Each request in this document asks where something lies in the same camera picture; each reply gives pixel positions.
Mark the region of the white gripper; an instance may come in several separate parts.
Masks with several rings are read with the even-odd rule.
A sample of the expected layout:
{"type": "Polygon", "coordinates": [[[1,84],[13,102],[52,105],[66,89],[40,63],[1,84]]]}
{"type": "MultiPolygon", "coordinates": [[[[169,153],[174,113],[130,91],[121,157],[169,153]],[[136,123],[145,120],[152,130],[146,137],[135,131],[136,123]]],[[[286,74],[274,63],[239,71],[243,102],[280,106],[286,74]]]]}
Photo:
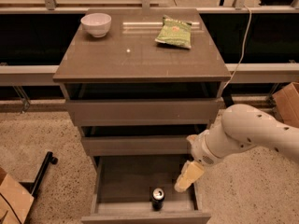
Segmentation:
{"type": "Polygon", "coordinates": [[[223,135],[212,130],[204,130],[200,134],[186,137],[191,144],[191,154],[194,161],[186,161],[174,186],[175,191],[186,191],[191,184],[205,172],[205,167],[216,165],[223,161],[221,144],[223,135]]]}

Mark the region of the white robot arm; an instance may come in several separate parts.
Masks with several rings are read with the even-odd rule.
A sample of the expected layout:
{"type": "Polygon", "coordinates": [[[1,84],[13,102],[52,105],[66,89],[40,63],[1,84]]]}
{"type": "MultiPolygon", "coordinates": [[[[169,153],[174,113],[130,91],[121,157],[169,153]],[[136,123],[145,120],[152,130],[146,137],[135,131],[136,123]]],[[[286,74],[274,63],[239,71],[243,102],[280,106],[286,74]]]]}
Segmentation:
{"type": "Polygon", "coordinates": [[[174,186],[177,192],[185,191],[197,181],[206,166],[256,146],[273,149],[292,161],[299,161],[299,129],[251,105],[229,106],[219,122],[200,134],[189,135],[187,140],[193,160],[183,165],[174,186]]]}

